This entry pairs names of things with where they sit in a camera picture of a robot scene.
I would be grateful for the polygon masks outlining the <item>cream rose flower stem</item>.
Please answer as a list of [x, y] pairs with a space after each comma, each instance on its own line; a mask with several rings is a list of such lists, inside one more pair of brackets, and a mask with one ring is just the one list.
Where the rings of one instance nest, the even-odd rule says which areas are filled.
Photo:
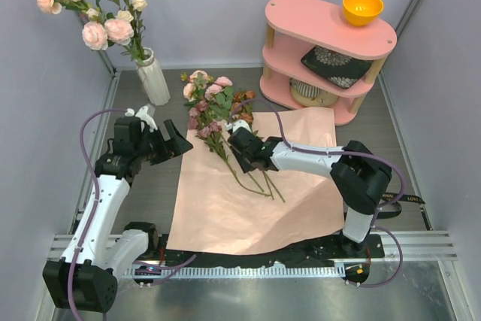
[[[146, 0], [107, 0], [108, 2], [113, 3], [116, 5], [117, 11], [116, 12], [107, 12], [102, 7], [101, 9], [105, 13], [112, 13], [114, 15], [114, 19], [125, 20], [126, 22], [132, 25], [132, 28], [135, 31], [135, 44], [138, 46], [139, 49], [144, 51], [144, 46], [142, 44], [144, 38], [144, 31], [145, 25], [144, 20], [142, 19], [142, 13], [147, 7]], [[129, 55], [125, 51], [124, 47], [122, 54]]]

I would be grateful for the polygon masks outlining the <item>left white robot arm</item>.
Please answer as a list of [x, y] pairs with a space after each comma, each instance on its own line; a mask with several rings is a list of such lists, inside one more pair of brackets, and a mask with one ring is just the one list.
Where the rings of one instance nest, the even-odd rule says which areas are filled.
[[116, 298], [119, 279], [140, 256], [154, 259], [160, 250], [156, 227], [141, 223], [107, 245], [116, 215], [145, 162], [157, 165], [193, 146], [171, 120], [164, 138], [150, 116], [116, 120], [106, 152], [93, 165], [93, 191], [77, 229], [57, 261], [47, 261], [42, 277], [57, 308], [107, 313]]

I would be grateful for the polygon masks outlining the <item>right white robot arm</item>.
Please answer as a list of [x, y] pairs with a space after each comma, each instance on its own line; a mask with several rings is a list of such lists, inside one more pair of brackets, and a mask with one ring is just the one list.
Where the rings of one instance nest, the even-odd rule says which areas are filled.
[[392, 167], [358, 141], [345, 147], [315, 147], [287, 144], [280, 137], [262, 140], [248, 126], [229, 123], [227, 130], [228, 145], [244, 172], [300, 171], [332, 180], [347, 206], [340, 250], [349, 257], [365, 250], [365, 238], [392, 179]]

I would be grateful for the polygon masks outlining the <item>pink artificial flower bouquet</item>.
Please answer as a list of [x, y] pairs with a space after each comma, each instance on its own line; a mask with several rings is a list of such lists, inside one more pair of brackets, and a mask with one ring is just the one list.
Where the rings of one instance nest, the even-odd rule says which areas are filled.
[[203, 70], [184, 72], [181, 80], [188, 110], [187, 138], [193, 143], [182, 163], [183, 182], [189, 181], [210, 198], [217, 193], [233, 195], [237, 190], [285, 202], [267, 172], [239, 166], [227, 143], [228, 127], [235, 121], [258, 134], [253, 106], [247, 103], [256, 93], [236, 90], [228, 77], [213, 77]]

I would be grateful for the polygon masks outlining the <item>light pink peony stem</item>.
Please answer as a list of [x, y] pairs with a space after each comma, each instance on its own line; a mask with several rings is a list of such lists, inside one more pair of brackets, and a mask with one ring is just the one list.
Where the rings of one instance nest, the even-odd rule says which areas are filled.
[[132, 59], [140, 60], [144, 55], [143, 50], [135, 44], [132, 25], [125, 20], [112, 18], [104, 24], [90, 21], [83, 27], [82, 39], [91, 50], [106, 50], [110, 44], [116, 44], [124, 47]]

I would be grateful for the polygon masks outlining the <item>pink wrapping paper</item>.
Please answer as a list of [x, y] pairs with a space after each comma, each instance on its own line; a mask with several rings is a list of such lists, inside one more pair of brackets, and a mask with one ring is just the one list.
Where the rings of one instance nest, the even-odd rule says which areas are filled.
[[252, 255], [343, 228], [343, 201], [334, 183], [300, 171], [270, 172], [279, 195], [265, 197], [260, 171], [243, 174], [224, 163], [195, 132], [182, 158], [169, 250]]

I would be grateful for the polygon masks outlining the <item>black ribbon with gold lettering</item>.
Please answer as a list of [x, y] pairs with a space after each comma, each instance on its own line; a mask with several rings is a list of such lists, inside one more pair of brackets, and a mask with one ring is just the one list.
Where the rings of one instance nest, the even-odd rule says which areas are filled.
[[378, 220], [387, 220], [395, 218], [402, 213], [402, 202], [417, 204], [422, 214], [425, 214], [425, 202], [424, 200], [413, 194], [403, 194], [397, 198], [398, 194], [394, 192], [385, 192], [380, 200], [381, 210], [377, 215]]

